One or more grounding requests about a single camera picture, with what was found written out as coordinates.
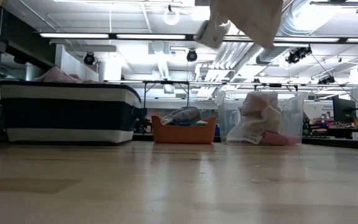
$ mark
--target red object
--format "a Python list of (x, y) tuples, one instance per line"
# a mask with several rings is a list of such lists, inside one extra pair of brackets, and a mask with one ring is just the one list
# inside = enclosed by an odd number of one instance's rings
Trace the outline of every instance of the red object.
[(321, 119), (321, 120), (315, 120), (314, 124), (322, 124), (323, 121), (324, 121), (324, 124), (331, 124), (332, 123), (332, 121), (330, 121), (330, 120)]
[(260, 144), (271, 146), (293, 146), (298, 144), (299, 136), (284, 136), (277, 133), (265, 132)]
[(211, 144), (215, 137), (216, 117), (203, 120), (205, 126), (172, 126), (163, 125), (158, 116), (152, 116), (154, 142)]

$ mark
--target computer monitor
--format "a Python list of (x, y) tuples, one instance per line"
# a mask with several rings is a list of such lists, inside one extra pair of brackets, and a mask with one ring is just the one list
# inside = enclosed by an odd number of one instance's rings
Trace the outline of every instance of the computer monitor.
[(352, 100), (333, 98), (334, 119), (337, 122), (354, 122), (356, 103)]

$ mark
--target spotlight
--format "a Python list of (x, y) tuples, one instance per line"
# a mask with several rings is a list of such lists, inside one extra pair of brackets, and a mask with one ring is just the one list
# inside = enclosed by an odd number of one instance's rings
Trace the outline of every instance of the spotlight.
[(335, 78), (330, 75), (330, 76), (328, 76), (328, 77), (326, 77), (326, 78), (320, 78), (320, 79), (318, 80), (318, 83), (317, 83), (317, 84), (324, 84), (324, 85), (326, 85), (326, 84), (331, 84), (331, 83), (335, 83)]
[(306, 55), (311, 54), (310, 47), (300, 47), (296, 50), (290, 51), (290, 55), (285, 59), (288, 63), (298, 63), (300, 60), (304, 59)]
[(98, 58), (94, 56), (94, 52), (86, 53), (86, 56), (84, 58), (84, 63), (86, 65), (94, 65), (97, 62), (98, 62)]
[(197, 61), (197, 53), (196, 50), (189, 50), (188, 54), (187, 54), (187, 61), (188, 62), (195, 62)]

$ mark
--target ceiling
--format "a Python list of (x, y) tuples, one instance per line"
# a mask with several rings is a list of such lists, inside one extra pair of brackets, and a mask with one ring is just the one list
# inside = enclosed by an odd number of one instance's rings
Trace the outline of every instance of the ceiling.
[[(202, 17), (203, 10), (194, 7), (194, 0), (175, 1), (173, 10), (180, 13), (179, 22), (170, 26), (164, 22), (166, 4), (85, 4), (82, 2), (55, 2), (54, 0), (9, 0), (4, 7), (42, 32), (114, 32), (114, 33), (158, 33), (158, 34), (196, 34), (203, 21), (194, 20)], [(312, 33), (317, 36), (358, 36), (357, 7), (337, 8), (332, 18)], [(141, 75), (151, 74), (158, 69), (158, 58), (149, 54), (149, 43), (152, 41), (123, 41), (123, 40), (72, 40), (67, 45), (68, 50), (80, 51), (84, 45), (114, 45), (122, 55), (124, 75), (142, 79)], [(167, 55), (170, 70), (189, 70), (194, 72), (198, 63), (213, 62), (219, 53), (196, 42), (169, 42), (169, 46), (182, 46), (196, 49), (197, 62), (189, 63), (186, 52), (176, 52)], [(327, 45), (313, 44), (313, 55), (324, 69), (340, 68), (338, 78), (346, 78), (349, 69), (358, 60), (358, 45)], [(255, 74), (266, 82), (287, 82), (288, 79), (299, 81), (304, 78), (319, 75), (324, 69), (316, 63), (313, 57), (307, 57), (296, 65), (284, 65), (286, 55), (278, 57), (268, 67), (262, 69), (263, 76)]]

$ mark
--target white cloth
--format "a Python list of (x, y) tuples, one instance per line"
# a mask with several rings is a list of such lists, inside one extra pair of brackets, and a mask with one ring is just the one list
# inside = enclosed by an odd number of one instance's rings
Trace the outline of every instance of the white cloth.
[(196, 123), (201, 120), (201, 111), (194, 106), (184, 106), (162, 118), (163, 125), (176, 125), (180, 123)]
[(218, 26), (229, 19), (256, 44), (272, 49), (282, 7), (283, 0), (215, 0), (210, 4), (210, 21)]
[(283, 118), (276, 93), (249, 93), (239, 108), (242, 119), (229, 134), (228, 140), (241, 141), (244, 136), (283, 133)]

